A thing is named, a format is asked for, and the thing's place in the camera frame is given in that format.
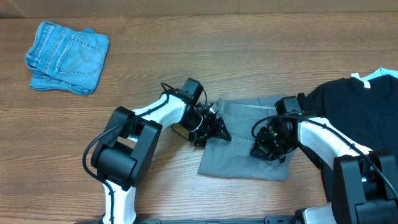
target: brown table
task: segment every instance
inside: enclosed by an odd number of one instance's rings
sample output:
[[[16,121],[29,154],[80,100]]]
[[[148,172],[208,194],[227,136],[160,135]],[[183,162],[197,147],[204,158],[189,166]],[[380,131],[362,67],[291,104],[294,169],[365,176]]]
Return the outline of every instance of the brown table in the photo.
[[[202,82],[209,100],[296,95],[350,73],[398,69],[398,13],[51,19],[111,42],[94,94],[29,89],[24,55],[42,19],[0,20],[0,223],[73,223],[104,212],[81,155],[123,105],[158,99],[160,82]],[[141,218],[259,218],[326,202],[300,151],[289,179],[197,174],[203,149],[164,131],[137,190]]]

